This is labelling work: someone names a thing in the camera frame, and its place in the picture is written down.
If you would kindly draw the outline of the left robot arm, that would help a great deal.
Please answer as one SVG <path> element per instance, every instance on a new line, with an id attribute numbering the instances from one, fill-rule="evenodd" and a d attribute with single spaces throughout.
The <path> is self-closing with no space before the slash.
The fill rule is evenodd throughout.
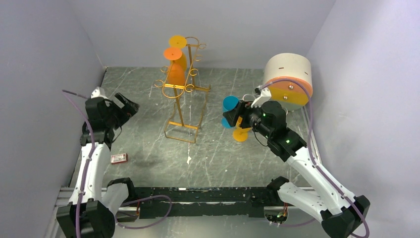
<path id="1" fill-rule="evenodd" d="M 85 102 L 82 114 L 81 166 L 68 204 L 59 207 L 56 219 L 67 238 L 111 238 L 114 235 L 116 214 L 123 204 L 131 206 L 137 192 L 130 178 L 108 183 L 102 192 L 106 167 L 111 162 L 114 131 L 129 121 L 139 105 L 116 93 L 123 107 L 109 99 L 101 87 L 93 90 Z"/>

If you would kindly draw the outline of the gold wire glass rack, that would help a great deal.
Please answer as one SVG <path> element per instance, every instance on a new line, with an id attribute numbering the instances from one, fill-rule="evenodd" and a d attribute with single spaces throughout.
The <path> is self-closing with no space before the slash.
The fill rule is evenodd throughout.
<path id="1" fill-rule="evenodd" d="M 174 100 L 173 112 L 171 116 L 169 117 L 169 119 L 167 120 L 164 127 L 165 137 L 169 139 L 175 139 L 178 141 L 187 142 L 187 143 L 196 143 L 197 135 L 198 135 L 198 132 L 199 132 L 199 129 L 201 127 L 202 120 L 204 117 L 204 111 L 207 105 L 208 95 L 209 95 L 209 91 L 211 90 L 211 86 L 209 85 L 208 87 L 202 87 L 196 84 L 196 77 L 198 76 L 199 71 L 195 67 L 195 63 L 200 62 L 202 60 L 203 56 L 199 54 L 199 51 L 204 50 L 207 45 L 205 43 L 201 43 L 198 38 L 193 37 L 193 36 L 188 36 L 185 38 L 187 40 L 187 45 L 186 47 L 182 49 L 187 59 L 187 69 L 185 72 L 185 76 L 186 76 L 185 84 L 183 86 L 177 86 L 177 85 L 167 83 L 166 73 L 168 70 L 167 67 L 170 65 L 170 61 L 168 60 L 169 65 L 163 66 L 160 68 L 160 71 L 165 74 L 165 79 L 156 80 L 154 83 L 154 86 L 156 88 L 161 89 L 163 96 L 165 96 L 168 99 Z M 181 104 L 180 104 L 180 99 L 185 93 L 192 93 L 194 91 L 205 92 L 204 104 L 203 104 L 202 111 L 200 114 L 200 119 L 197 125 L 191 125 L 191 124 L 185 123 L 183 119 L 183 115 L 182 115 Z M 193 139 L 183 139 L 180 137 L 168 135 L 168 128 L 170 126 L 184 128 L 189 131 L 192 131 Z"/>

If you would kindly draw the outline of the orange wine glass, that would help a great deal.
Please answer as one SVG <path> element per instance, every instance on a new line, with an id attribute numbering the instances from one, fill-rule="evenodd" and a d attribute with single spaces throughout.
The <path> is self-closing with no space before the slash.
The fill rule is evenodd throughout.
<path id="1" fill-rule="evenodd" d="M 169 47 L 164 53 L 164 57 L 170 61 L 167 67 L 167 83 L 183 86 L 186 81 L 185 72 L 187 69 L 186 57 L 182 50 L 177 47 Z"/>

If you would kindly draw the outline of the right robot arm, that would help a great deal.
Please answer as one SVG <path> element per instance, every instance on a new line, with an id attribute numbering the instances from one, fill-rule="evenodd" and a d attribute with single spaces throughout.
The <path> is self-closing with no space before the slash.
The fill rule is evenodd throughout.
<path id="1" fill-rule="evenodd" d="M 284 177 L 269 184 L 267 199 L 272 205 L 292 204 L 321 223 L 331 238 L 355 237 L 354 231 L 366 221 L 370 201 L 355 196 L 313 158 L 306 141 L 286 123 L 286 112 L 277 101 L 267 101 L 253 108 L 240 100 L 224 112 L 230 126 L 250 128 L 267 139 L 271 152 L 294 168 L 314 189 L 307 192 Z"/>

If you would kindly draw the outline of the blue wine glass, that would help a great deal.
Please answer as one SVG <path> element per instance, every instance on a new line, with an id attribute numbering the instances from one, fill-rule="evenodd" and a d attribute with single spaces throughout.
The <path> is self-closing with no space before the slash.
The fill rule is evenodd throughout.
<path id="1" fill-rule="evenodd" d="M 235 96 L 230 95 L 225 97 L 222 102 L 223 112 L 227 112 L 234 109 L 238 102 L 239 99 Z M 224 128 L 232 128 L 224 116 L 222 116 L 221 124 Z"/>

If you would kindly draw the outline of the clear wine glass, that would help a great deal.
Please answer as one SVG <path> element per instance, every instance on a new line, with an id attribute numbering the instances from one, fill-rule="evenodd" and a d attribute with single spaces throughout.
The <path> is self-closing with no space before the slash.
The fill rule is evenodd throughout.
<path id="1" fill-rule="evenodd" d="M 243 95 L 243 97 L 242 97 L 242 100 L 243 100 L 243 101 L 250 101 L 250 102 L 253 102 L 255 99 L 256 99 L 256 97 L 255 97 L 255 95 L 253 95 L 253 94 L 245 94 L 245 95 Z"/>

